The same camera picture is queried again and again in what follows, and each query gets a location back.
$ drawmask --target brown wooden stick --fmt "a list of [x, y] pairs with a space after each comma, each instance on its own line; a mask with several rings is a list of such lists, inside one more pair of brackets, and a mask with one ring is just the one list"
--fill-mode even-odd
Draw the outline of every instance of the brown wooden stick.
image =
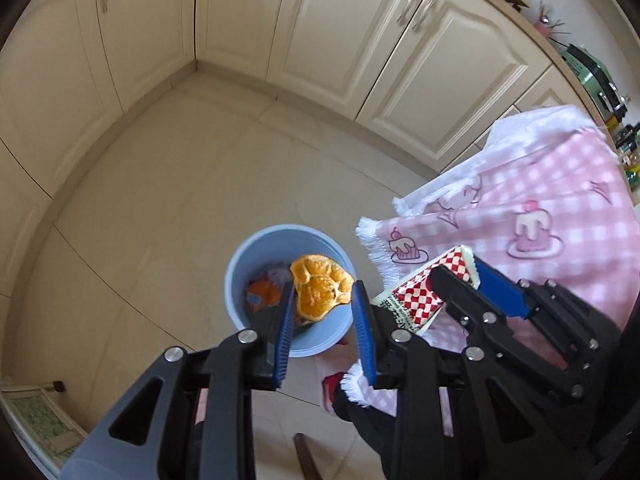
[[296, 446], [296, 453], [298, 454], [298, 460], [300, 460], [302, 477], [305, 480], [322, 480], [316, 467], [316, 462], [314, 462], [309, 446], [306, 443], [306, 435], [304, 433], [296, 433], [293, 437], [293, 444]]

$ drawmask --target pink gingham cloth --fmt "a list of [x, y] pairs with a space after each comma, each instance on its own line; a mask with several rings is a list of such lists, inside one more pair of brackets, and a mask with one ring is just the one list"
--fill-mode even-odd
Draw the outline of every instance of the pink gingham cloth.
[[[416, 258], [404, 262], [408, 253], [402, 251], [410, 249], [410, 255], [424, 254], [427, 259], [463, 244], [514, 281], [561, 283], [622, 329], [640, 290], [640, 224], [617, 157], [593, 121], [577, 110], [560, 107], [546, 114], [521, 114], [520, 122], [506, 125], [527, 124], [516, 137], [533, 138], [526, 140], [529, 153], [514, 156], [522, 146], [512, 146], [507, 137], [491, 142], [490, 136], [488, 153], [463, 163], [454, 175], [464, 178], [439, 177], [445, 181], [443, 192], [431, 192], [434, 183], [429, 183], [424, 192], [396, 201], [400, 218], [363, 218], [356, 232], [385, 288], [419, 265]], [[549, 134], [550, 125], [556, 124], [562, 127]], [[579, 127], [569, 129], [571, 124]], [[506, 162], [496, 163], [497, 158]], [[520, 341], [562, 365], [528, 321], [512, 318], [509, 325]], [[446, 312], [438, 314], [422, 337], [449, 351], [460, 352], [466, 345], [462, 327]], [[351, 400], [396, 414], [396, 392], [370, 388], [359, 363], [342, 386]]]

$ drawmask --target orange peel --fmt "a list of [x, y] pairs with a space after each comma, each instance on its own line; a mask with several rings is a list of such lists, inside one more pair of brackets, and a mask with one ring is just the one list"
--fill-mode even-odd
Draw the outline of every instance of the orange peel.
[[296, 287], [296, 311], [309, 321], [322, 321], [331, 310], [351, 301], [353, 276], [322, 254], [306, 254], [289, 267]]

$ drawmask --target wooden countertop edge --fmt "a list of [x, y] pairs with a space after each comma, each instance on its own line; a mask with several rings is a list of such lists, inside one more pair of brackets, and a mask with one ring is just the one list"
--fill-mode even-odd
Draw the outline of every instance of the wooden countertop edge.
[[589, 94], [587, 94], [587, 91], [580, 84], [574, 73], [571, 72], [571, 69], [569, 68], [567, 63], [564, 62], [564, 59], [562, 59], [560, 54], [558, 54], [558, 51], [554, 49], [549, 44], [549, 42], [545, 40], [545, 38], [542, 37], [542, 35], [533, 27], [533, 25], [531, 25], [531, 23], [529, 23], [529, 21], [523, 15], [521, 15], [513, 7], [511, 7], [511, 5], [508, 4], [505, 0], [486, 1], [500, 10], [507, 18], [515, 23], [515, 25], [517, 25], [520, 30], [522, 30], [527, 36], [529, 36], [531, 40], [537, 44], [537, 46], [542, 49], [546, 56], [551, 60], [551, 63], [562, 73], [569, 85], [571, 85], [574, 91], [578, 94], [578, 97], [580, 97], [580, 101], [582, 101], [582, 104], [587, 109], [589, 115], [593, 118], [598, 127], [603, 129], [604, 131], [607, 131], [604, 121], [602, 120], [602, 117], [600, 116], [600, 113], [595, 104], [593, 104], [593, 101], [589, 97]]

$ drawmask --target tile floor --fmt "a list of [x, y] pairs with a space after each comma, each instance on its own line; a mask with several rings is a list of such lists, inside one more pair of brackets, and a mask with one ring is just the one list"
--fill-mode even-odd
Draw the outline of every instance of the tile floor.
[[[267, 95], [196, 73], [136, 119], [85, 176], [40, 253], [20, 313], [16, 383], [63, 380], [84, 427], [167, 346], [234, 332], [222, 277], [238, 244], [270, 224], [307, 224], [382, 281], [354, 228], [394, 216], [424, 179], [337, 127]], [[351, 424], [319, 406], [313, 358], [281, 392], [254, 394], [259, 478], [295, 479], [292, 436], [311, 437], [325, 478], [383, 478]]]

